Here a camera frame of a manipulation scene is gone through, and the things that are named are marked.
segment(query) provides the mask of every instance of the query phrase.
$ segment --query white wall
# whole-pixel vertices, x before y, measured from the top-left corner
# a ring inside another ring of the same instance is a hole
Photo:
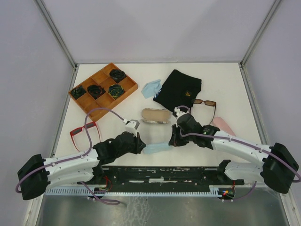
[[[274,0],[44,0],[77,63],[237,61]]]
[[[272,143],[286,145],[301,166],[301,1],[285,0],[247,71]],[[301,185],[292,186],[301,210]]]
[[[72,68],[33,0],[3,1],[0,30],[0,225],[20,226],[28,202],[17,171],[48,157]]]

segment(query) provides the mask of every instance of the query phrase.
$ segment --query light blue object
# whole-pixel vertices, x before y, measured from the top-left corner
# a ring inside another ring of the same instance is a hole
[[[144,154],[153,154],[156,152],[171,150],[172,147],[168,145],[168,143],[160,143],[160,144],[151,144],[147,145],[143,152]]]
[[[145,99],[153,97],[161,89],[161,79],[146,83],[142,89],[142,94]]]

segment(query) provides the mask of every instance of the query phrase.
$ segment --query black pouch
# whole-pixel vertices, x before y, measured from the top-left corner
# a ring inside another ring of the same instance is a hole
[[[162,85],[161,90],[153,98],[166,109],[174,112],[174,108],[184,105],[189,108],[201,91],[202,80],[173,70]]]

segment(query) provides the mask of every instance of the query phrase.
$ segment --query eyeglasses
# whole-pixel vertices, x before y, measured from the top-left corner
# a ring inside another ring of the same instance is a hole
[[[208,125],[210,125],[212,123],[212,121],[213,121],[214,116],[215,116],[216,102],[215,101],[211,101],[211,100],[200,100],[200,99],[195,99],[194,102],[193,102],[193,104],[197,104],[197,105],[200,105],[201,103],[204,103],[207,106],[214,107],[213,117],[212,117],[210,123],[208,124]]]
[[[90,123],[87,124],[87,129],[92,128],[92,127],[96,127],[97,128],[97,132],[98,132],[98,136],[99,136],[99,141],[101,142],[100,132],[99,132],[98,126],[96,125],[95,122],[90,122]],[[70,131],[71,140],[72,140],[72,142],[73,142],[76,150],[78,150],[78,152],[79,152],[79,149],[75,145],[74,137],[73,136],[75,136],[76,134],[79,134],[81,131],[83,131],[84,128],[85,128],[85,126],[82,126],[82,127],[78,127],[76,129]]]

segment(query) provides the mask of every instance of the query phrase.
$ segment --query wooden compartment box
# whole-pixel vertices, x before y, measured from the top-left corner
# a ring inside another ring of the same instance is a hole
[[[119,69],[119,68],[115,64],[110,63],[107,66],[105,66],[103,69],[101,69],[100,71],[93,74],[88,79],[84,80],[81,84],[79,84],[78,86],[81,85],[84,88],[84,90],[86,91],[86,93],[84,95],[82,95],[81,97],[75,99],[71,94],[71,91],[73,89],[69,91],[69,95],[71,96],[71,98],[77,103],[78,106],[80,106],[80,108],[85,113],[88,113],[92,109],[95,109],[98,107],[106,107],[109,109],[113,109],[121,101],[123,101],[125,98],[127,98],[135,90],[138,89],[138,84],[134,80],[132,80],[128,75],[126,75],[126,77],[118,83],[119,85],[122,86],[125,93],[122,94],[121,96],[119,96],[116,100],[113,97],[111,97],[108,92],[109,87],[111,85],[117,84],[112,78],[110,78],[110,71],[112,69]],[[90,85],[102,86],[105,90],[105,93],[102,94],[98,99],[95,100],[94,97],[92,97],[87,90],[87,88]],[[101,117],[103,117],[106,113],[108,113],[108,111],[106,111],[106,110],[95,111],[95,112],[91,113],[89,117],[92,121],[97,121]]]

